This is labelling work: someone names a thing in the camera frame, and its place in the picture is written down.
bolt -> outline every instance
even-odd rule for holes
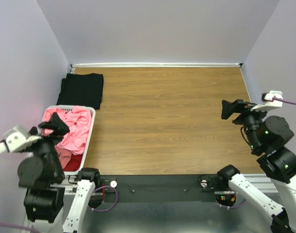
[[[203,188],[207,187],[207,181],[206,181],[206,180],[202,180],[202,181],[201,181],[201,186],[202,186]]]

wooden table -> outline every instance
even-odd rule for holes
[[[248,100],[239,68],[76,68],[104,75],[86,167],[103,175],[262,173],[221,101]]]

gray wall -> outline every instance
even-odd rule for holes
[[[39,123],[56,103],[68,64],[35,0],[0,1],[0,140],[17,124]],[[17,187],[16,169],[23,157],[0,155],[0,221],[20,225],[25,190]]]
[[[279,0],[38,0],[68,58],[243,62]]]
[[[254,102],[265,90],[281,90],[296,100],[296,0],[281,0],[242,67]],[[284,104],[274,115],[285,117],[295,133],[287,144],[296,154],[296,106]]]

laundry basket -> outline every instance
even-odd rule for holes
[[[49,108],[47,108],[46,110],[51,109],[51,108],[59,108],[61,110],[69,112],[69,111],[73,110],[74,107],[75,107],[74,105],[53,105],[53,106],[50,106]],[[77,171],[64,171],[65,176],[75,176],[83,168],[85,158],[86,158],[86,154],[88,152],[88,147],[89,147],[91,135],[92,135],[93,125],[94,125],[94,121],[95,121],[95,113],[96,113],[95,109],[90,108],[90,107],[85,107],[85,106],[80,106],[80,107],[85,108],[85,109],[90,111],[91,116],[92,116],[91,126],[90,126],[90,130],[89,130],[88,138],[86,140],[86,144],[85,144],[85,148],[84,148],[84,152],[83,152],[83,155],[82,155],[82,160],[81,160],[79,169]]]

purple cable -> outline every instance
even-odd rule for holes
[[[245,205],[246,204],[246,200],[244,200],[241,204],[239,205],[236,205],[236,206],[230,206],[229,209],[237,209],[237,208],[240,208],[241,206]],[[221,205],[219,203],[217,203],[217,205],[219,205],[220,207],[224,207],[224,208],[228,208],[227,206],[225,205]]]
[[[11,223],[0,222],[0,227],[8,227],[8,228],[15,228],[15,229],[20,229],[20,230],[26,230],[26,231],[30,231],[32,233],[41,233],[41,232],[35,230],[34,228],[24,227],[24,226],[18,226],[18,225],[11,224]]]
[[[283,103],[288,103],[288,104],[296,105],[296,102],[294,102],[294,101],[283,100],[283,99],[276,98],[276,97],[273,97],[272,99],[273,99],[273,100],[280,101],[280,102],[283,102]]]
[[[114,208],[115,205],[117,205],[117,203],[118,203],[118,198],[119,198],[119,194],[118,194],[118,192],[117,192],[117,190],[116,190],[115,188],[113,188],[113,187],[111,187],[111,186],[102,186],[102,187],[99,187],[99,188],[95,189],[95,190],[93,191],[93,193],[95,193],[95,192],[97,192],[97,191],[99,191],[99,190],[101,190],[101,189],[103,189],[103,188],[111,188],[111,189],[114,190],[114,192],[115,192],[115,202],[114,202],[114,204],[113,204],[110,208],[105,209],[105,210],[94,209],[94,208],[91,208],[90,206],[88,206],[88,209],[90,209],[90,210],[92,210],[92,211],[96,211],[96,212],[107,212],[107,211],[110,211],[112,208]]]

